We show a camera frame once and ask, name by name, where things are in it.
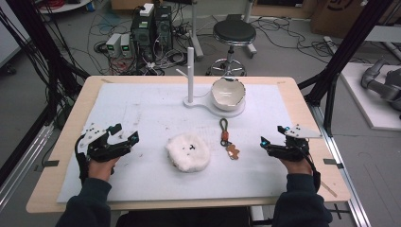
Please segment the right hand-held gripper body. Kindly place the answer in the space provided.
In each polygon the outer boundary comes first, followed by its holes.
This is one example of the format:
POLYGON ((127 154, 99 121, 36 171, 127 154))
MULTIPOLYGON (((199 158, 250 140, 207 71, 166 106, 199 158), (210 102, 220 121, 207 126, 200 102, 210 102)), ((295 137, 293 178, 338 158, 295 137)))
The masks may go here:
POLYGON ((283 135, 285 144, 283 146, 271 144, 268 148, 268 155, 291 162, 302 161, 309 154, 308 140, 321 137, 319 132, 299 124, 289 127, 289 130, 283 135))

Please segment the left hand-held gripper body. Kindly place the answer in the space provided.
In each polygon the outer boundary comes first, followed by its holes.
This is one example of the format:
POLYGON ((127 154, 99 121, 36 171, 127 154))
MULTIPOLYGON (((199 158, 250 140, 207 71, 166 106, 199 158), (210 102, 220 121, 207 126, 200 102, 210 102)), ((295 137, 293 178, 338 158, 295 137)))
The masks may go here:
POLYGON ((131 151, 131 148, 123 146, 125 141, 113 145, 109 144, 108 138, 110 135, 107 129, 91 125, 77 140, 77 148, 87 148, 86 152, 77 151, 77 161, 79 163, 86 163, 89 160, 95 160, 100 163, 108 162, 131 151))

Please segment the person's right hand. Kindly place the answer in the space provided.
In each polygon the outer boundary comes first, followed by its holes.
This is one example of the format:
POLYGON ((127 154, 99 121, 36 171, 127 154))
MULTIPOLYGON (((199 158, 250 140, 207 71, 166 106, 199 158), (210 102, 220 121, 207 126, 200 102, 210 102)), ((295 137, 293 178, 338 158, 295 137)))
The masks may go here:
POLYGON ((305 175, 313 174, 311 165, 307 162, 306 159, 303 159, 302 161, 299 162, 291 162, 281 159, 280 162, 285 166, 288 174, 305 174, 305 175))

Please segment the white fluffy plush pouch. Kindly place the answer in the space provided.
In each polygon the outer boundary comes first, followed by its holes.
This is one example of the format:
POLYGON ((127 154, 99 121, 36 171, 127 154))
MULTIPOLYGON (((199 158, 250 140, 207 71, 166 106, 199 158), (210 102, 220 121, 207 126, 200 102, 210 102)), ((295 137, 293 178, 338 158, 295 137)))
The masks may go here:
POLYGON ((187 132, 170 138, 166 144, 167 156, 181 172, 199 172, 207 168, 211 152, 195 133, 187 132))

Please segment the white ceramic bowl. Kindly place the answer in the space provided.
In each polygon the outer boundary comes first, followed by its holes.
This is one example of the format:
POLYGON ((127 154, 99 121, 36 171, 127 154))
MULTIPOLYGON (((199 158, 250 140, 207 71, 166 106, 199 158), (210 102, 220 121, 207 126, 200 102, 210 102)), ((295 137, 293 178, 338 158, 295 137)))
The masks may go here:
POLYGON ((220 78, 211 87, 214 105, 226 112, 237 110, 244 103, 245 96, 246 88, 238 79, 220 78))

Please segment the white stand with pole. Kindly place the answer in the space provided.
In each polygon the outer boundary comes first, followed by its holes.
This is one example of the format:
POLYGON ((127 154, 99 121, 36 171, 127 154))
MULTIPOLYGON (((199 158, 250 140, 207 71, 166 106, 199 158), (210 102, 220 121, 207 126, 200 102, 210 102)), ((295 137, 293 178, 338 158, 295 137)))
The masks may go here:
POLYGON ((202 107, 208 110, 211 114, 220 117, 236 117, 243 113, 246 105, 246 97, 243 104, 239 106, 237 110, 234 111, 223 111, 217 108, 211 97, 211 87, 210 86, 208 92, 203 96, 195 96, 194 95, 194 84, 195 84, 195 76, 194 76, 194 59, 195 59, 195 51, 193 47, 187 48, 187 72, 184 73, 181 70, 177 69, 177 72, 184 77, 187 78, 187 97, 183 99, 183 105, 187 108, 195 108, 202 107))

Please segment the grey power supply unit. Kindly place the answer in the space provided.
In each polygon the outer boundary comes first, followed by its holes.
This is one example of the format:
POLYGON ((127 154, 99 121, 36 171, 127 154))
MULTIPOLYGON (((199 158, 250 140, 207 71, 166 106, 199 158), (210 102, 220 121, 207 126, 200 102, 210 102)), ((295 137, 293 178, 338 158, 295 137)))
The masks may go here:
POLYGON ((122 34, 120 40, 121 53, 124 58, 131 57, 131 37, 129 34, 122 34))
POLYGON ((111 58, 118 58, 121 55, 121 35, 114 33, 106 42, 106 47, 111 58))

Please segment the white floor board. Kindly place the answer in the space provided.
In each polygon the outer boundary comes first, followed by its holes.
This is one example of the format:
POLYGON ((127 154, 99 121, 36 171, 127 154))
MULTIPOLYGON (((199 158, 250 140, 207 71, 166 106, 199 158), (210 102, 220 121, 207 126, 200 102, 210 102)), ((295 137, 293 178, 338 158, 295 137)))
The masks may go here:
POLYGON ((382 99, 379 94, 360 85, 363 73, 371 67, 368 63, 349 62, 341 72, 341 79, 371 129, 401 131, 401 112, 382 99))

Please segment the black computer tower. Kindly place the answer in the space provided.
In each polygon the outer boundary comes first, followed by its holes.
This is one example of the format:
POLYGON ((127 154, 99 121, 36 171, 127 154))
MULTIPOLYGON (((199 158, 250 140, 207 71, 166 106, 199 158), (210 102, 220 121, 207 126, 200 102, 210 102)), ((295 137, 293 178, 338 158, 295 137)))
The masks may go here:
POLYGON ((154 5, 149 17, 139 14, 141 7, 134 11, 131 36, 138 59, 156 61, 156 52, 166 53, 173 47, 171 6, 154 5))

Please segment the grey metal stand leg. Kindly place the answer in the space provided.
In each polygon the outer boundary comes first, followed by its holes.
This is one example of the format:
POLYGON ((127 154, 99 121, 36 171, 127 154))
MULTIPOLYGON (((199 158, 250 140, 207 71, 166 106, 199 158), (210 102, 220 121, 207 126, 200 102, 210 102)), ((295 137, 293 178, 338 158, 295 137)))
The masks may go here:
POLYGON ((197 4, 198 0, 191 0, 191 30, 190 30, 190 40, 192 47, 195 51, 195 56, 197 61, 201 61, 204 57, 201 44, 197 34, 197 4))
POLYGON ((252 37, 250 38, 250 40, 245 45, 245 48, 248 50, 249 56, 250 56, 251 59, 257 53, 257 50, 253 45, 253 42, 254 42, 255 37, 256 37, 256 31, 253 28, 253 26, 250 24, 250 18, 251 18, 253 2, 254 2, 254 0, 246 0, 246 5, 245 5, 245 9, 244 9, 244 14, 243 14, 243 21, 247 24, 247 26, 249 28, 249 31, 252 33, 252 37))

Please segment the black round stool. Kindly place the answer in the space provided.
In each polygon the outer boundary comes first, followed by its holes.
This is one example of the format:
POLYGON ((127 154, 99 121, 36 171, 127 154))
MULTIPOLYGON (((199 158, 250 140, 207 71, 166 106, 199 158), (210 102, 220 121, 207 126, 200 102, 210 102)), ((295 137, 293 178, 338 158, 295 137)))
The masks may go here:
POLYGON ((219 77, 246 77, 245 66, 234 59, 235 47, 245 46, 252 37, 247 24, 239 20, 224 20, 213 27, 214 38, 229 45, 227 56, 213 62, 206 71, 207 76, 219 77))

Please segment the white box on computer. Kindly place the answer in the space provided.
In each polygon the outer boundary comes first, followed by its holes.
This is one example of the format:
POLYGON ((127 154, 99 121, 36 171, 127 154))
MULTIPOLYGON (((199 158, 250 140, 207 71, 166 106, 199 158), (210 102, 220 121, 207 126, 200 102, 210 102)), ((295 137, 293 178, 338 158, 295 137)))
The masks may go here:
POLYGON ((153 10, 154 10, 154 5, 151 3, 146 3, 143 7, 141 7, 139 14, 141 16, 149 17, 153 12, 153 10))

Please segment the cardboard box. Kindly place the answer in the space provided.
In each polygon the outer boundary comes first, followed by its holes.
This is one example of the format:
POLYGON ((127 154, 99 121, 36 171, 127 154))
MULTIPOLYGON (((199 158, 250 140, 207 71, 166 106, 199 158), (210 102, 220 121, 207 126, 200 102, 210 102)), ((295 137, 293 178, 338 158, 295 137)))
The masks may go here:
POLYGON ((370 0, 318 0, 311 20, 312 33, 344 38, 370 0))

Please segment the gingerbread charm keychain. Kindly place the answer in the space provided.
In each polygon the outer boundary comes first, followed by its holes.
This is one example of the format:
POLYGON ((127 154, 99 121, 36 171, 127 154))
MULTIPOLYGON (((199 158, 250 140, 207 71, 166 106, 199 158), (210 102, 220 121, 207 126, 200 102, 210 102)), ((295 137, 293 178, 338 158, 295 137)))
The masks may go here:
POLYGON ((231 160, 237 160, 239 158, 239 150, 229 141, 228 120, 226 118, 221 118, 219 120, 219 126, 221 128, 220 144, 225 147, 231 160))

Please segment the aluminium rail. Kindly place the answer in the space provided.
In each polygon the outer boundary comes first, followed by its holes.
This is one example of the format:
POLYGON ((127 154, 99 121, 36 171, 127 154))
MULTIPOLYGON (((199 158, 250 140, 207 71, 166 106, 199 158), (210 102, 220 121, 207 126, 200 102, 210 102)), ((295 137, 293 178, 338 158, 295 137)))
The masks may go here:
POLYGON ((329 135, 328 131, 323 126, 323 111, 320 107, 309 107, 317 126, 320 132, 323 135, 323 140, 325 141, 326 145, 330 153, 332 154, 334 160, 336 161, 336 166, 340 171, 340 175, 344 179, 344 182, 350 192, 351 199, 347 202, 354 222, 357 227, 372 227, 371 222, 369 221, 367 214, 364 210, 364 207, 359 199, 357 191, 353 185, 351 177, 348 173, 345 163, 340 154, 340 150, 336 144, 335 139, 329 135))
POLYGON ((33 138, 27 144, 27 147, 23 149, 22 157, 18 160, 16 166, 11 170, 4 183, 0 186, 0 213, 6 208, 19 184, 23 181, 35 160, 44 149, 53 130, 53 124, 42 126, 39 131, 34 134, 33 138))

